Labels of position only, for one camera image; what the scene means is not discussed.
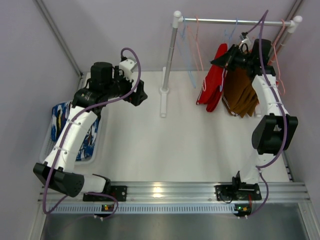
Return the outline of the pink hanger with red garment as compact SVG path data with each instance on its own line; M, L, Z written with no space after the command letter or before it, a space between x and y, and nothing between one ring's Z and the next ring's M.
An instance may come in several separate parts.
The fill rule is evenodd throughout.
M202 90L205 92L207 90L207 82L206 82L206 77L203 78L202 82Z

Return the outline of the red garment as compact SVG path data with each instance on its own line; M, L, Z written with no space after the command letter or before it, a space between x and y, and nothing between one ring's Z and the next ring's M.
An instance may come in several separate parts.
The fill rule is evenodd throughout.
M209 113L216 109L223 94L223 92L220 92L222 73L223 68L216 65L211 65L205 77L206 91L201 89L198 99L196 100L197 105L206 105L206 111Z

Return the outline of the light blue wire hanger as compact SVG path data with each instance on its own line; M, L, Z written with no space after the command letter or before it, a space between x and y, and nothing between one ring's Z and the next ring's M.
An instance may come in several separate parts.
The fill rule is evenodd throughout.
M197 84L196 79L192 73L191 51L188 47L187 24L184 17L182 17L182 26L183 28L177 30L178 40L176 40L176 46L188 73L191 85L195 89L197 87Z

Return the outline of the blue white patterned shorts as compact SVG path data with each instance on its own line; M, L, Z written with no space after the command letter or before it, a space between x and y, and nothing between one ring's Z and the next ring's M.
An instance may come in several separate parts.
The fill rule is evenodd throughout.
M63 128L67 123L69 117L70 109L72 106L72 101L66 101L59 103L52 107L51 114L51 132L50 138L56 143ZM96 141L98 137L99 129L99 119L97 118L91 127L88 129L87 134L81 144L81 147L77 153L76 162L78 163L88 163L90 160L94 159L94 150L96 146Z

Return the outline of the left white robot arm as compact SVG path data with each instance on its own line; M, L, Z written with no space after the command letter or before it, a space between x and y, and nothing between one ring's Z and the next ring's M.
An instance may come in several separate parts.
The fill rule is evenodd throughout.
M116 66L109 62L95 62L91 66L86 86L73 97L55 146L42 163L36 163L33 167L33 173L45 190L52 189L69 197L109 192L108 178L75 173L75 162L89 129L100 119L106 105L124 100L138 106L147 99L144 82L132 80L134 68L140 67L137 59L126 57L122 57Z

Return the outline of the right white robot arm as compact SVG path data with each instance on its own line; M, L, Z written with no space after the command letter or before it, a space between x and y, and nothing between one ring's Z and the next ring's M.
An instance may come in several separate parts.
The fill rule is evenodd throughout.
M258 182L262 179L262 171L288 149L297 129L298 119L291 116L282 103L276 72L268 64L271 47L272 43L267 39L256 39L250 52L244 52L241 46L234 44L226 53L211 61L213 66L230 74L236 69L246 71L262 113L251 136L257 155L232 177L231 183L216 186L218 201L261 200Z

